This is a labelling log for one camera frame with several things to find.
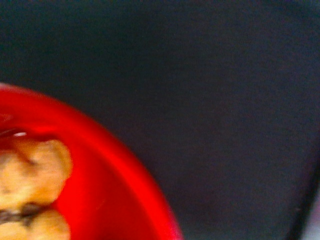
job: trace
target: red plastic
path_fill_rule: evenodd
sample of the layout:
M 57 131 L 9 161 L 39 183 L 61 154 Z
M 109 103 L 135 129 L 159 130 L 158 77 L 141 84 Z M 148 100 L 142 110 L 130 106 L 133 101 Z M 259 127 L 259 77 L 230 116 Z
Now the red plastic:
M 73 171 L 54 207 L 72 240 L 183 239 L 145 168 L 90 118 L 45 95 L 0 84 L 0 131 L 9 129 L 54 136 L 68 146 Z

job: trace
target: cookie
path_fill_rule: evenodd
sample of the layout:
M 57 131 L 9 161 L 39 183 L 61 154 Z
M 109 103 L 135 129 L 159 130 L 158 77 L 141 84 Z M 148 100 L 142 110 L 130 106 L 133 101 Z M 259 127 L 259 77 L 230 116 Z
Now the cookie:
M 72 172 L 58 140 L 12 138 L 0 150 L 0 239 L 69 240 L 70 228 L 50 204 Z
M 37 215 L 29 226 L 27 240 L 68 240 L 70 229 L 56 210 L 46 210 Z

